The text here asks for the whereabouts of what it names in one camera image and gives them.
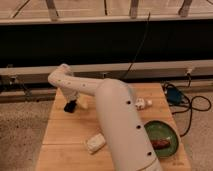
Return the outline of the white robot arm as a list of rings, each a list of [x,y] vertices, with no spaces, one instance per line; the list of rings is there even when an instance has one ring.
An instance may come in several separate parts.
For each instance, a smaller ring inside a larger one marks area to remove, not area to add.
[[[65,91],[95,97],[100,127],[115,171],[163,171],[135,107],[134,91],[118,79],[75,77],[67,64],[49,76],[51,85]]]

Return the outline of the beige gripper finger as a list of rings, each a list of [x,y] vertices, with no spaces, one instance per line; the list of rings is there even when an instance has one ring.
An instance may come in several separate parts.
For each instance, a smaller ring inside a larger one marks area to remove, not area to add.
[[[80,97],[79,97],[78,102],[79,102],[79,106],[80,106],[82,109],[84,109],[84,110],[87,110],[87,109],[88,109],[87,100],[86,100],[83,96],[80,96]]]

